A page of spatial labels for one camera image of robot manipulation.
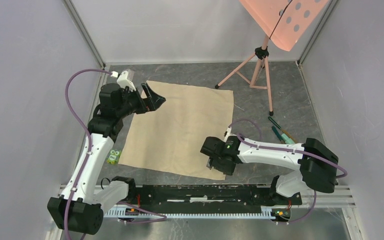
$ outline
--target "tripod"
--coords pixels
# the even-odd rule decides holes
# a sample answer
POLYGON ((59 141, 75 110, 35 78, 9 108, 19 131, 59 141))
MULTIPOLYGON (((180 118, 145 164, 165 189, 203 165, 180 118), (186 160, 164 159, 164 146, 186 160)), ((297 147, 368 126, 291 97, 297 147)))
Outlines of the tripod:
POLYGON ((270 88, 270 74, 269 74, 269 51, 267 50, 267 44, 269 43, 269 36, 266 34, 264 38, 264 42, 262 43, 261 47, 257 47, 255 49, 255 52, 251 54, 248 59, 243 61, 239 66, 237 66, 229 75, 227 75, 221 82, 219 82, 217 85, 215 85, 215 88, 218 89, 222 84, 224 84, 231 76, 234 74, 238 74, 241 78, 243 78, 248 84, 250 88, 253 89, 267 89, 268 93, 268 114, 270 116, 273 116, 273 105, 272 105, 272 90, 270 88), (242 73, 239 72, 239 70, 247 64, 251 59, 254 57, 257 57, 257 63, 255 65, 254 73, 252 75, 251 81, 249 81, 242 73), (256 81, 257 77, 259 75, 259 72, 261 68, 265 68, 265 77, 267 80, 267 86, 257 86, 256 81))

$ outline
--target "tan fabric square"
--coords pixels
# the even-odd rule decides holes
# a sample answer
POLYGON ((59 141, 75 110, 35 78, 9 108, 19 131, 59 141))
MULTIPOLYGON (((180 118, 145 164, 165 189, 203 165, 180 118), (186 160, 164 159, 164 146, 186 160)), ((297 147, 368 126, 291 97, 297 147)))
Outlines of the tan fabric square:
POLYGON ((200 150, 206 137, 224 138, 232 122, 233 91, 147 83, 166 102, 154 112, 134 115, 119 164, 224 180, 223 173, 206 167, 208 157, 200 150))

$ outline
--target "tripod leg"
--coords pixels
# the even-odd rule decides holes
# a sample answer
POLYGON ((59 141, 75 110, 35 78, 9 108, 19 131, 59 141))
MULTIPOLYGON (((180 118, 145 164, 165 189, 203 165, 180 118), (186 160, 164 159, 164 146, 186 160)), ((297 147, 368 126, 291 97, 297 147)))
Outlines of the tripod leg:
POLYGON ((265 64, 265 77, 267 79, 267 93, 268 93, 268 114, 270 116, 273 116, 273 105, 272 105, 272 89, 270 87, 270 74, 269 74, 269 58, 264 58, 264 64, 265 64))
POLYGON ((261 59, 257 60, 257 63, 255 64, 254 74, 252 75, 251 84, 250 86, 255 86, 257 81, 257 76, 261 68, 261 59))
POLYGON ((227 75, 221 82, 219 82, 217 85, 215 85, 215 89, 218 89, 222 84, 224 84, 233 74, 235 74, 239 69, 241 69, 245 64, 247 64, 253 57, 255 57, 255 53, 251 54, 247 60, 243 61, 239 66, 237 66, 229 75, 227 75))

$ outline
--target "marker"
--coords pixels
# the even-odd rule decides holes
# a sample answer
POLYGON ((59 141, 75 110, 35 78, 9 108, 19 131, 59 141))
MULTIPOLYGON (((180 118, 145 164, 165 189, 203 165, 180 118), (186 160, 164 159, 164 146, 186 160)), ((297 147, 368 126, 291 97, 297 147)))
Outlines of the marker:
POLYGON ((286 134, 282 134, 282 138, 286 144, 295 144, 294 140, 290 139, 286 134))
POLYGON ((276 137, 280 140, 281 143, 285 143, 285 140, 282 138, 282 136, 279 134, 278 130, 275 126, 271 126, 271 130, 273 130, 273 133, 276 135, 276 137))
POLYGON ((271 116, 268 117, 268 120, 272 122, 278 129, 280 129, 284 134, 286 134, 292 141, 297 142, 286 130, 284 130, 271 116))

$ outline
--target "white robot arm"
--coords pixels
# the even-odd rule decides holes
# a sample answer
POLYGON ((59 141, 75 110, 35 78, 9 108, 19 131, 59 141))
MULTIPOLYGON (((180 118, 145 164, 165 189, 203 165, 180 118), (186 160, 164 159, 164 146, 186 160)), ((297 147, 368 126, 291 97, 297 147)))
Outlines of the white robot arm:
POLYGON ((338 157, 320 141, 307 138, 306 143, 276 144, 254 141, 231 134, 227 128, 224 141, 209 136, 205 139, 201 153, 209 156, 207 167, 232 175, 236 164, 261 163, 281 166, 293 172, 276 176, 272 183, 272 194, 290 198, 294 194, 313 189, 333 193, 337 169, 323 161, 302 153, 312 153, 338 163, 338 157))
POLYGON ((142 99, 131 81, 132 73, 124 71, 117 83, 101 87, 100 104, 96 106, 87 125, 92 141, 91 150, 88 151, 89 142, 86 140, 69 183, 59 197, 51 197, 48 201, 48 211, 60 229, 64 229, 65 209, 68 207, 68 229, 95 234, 101 227, 104 213, 118 201, 130 197, 129 186, 134 184, 134 180, 125 177, 115 177, 104 190, 98 194, 94 192, 105 158, 123 128, 123 119, 131 114, 155 111, 166 101, 146 83, 142 83, 146 94, 146 98, 142 99))

